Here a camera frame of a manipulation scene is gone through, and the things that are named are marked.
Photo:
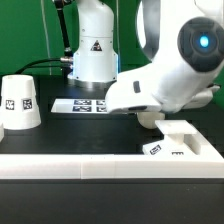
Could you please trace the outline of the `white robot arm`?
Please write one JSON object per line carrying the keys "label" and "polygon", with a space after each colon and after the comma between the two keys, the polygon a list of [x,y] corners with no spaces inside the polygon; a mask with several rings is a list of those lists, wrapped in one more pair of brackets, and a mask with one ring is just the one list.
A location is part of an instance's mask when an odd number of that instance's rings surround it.
{"label": "white robot arm", "polygon": [[[64,5],[72,0],[62,0]],[[100,0],[74,0],[79,48],[65,61],[70,82],[108,86],[110,113],[200,108],[213,98],[224,68],[224,0],[141,0],[137,35],[149,64],[118,71],[113,50],[114,14]]]}

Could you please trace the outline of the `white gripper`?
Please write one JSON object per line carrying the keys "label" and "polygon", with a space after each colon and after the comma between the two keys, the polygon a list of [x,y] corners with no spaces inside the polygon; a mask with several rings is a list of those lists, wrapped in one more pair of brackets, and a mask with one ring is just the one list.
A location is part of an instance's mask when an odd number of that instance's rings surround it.
{"label": "white gripper", "polygon": [[163,112],[206,106],[221,86],[217,72],[192,69],[141,68],[122,72],[109,88],[105,101],[108,113]]}

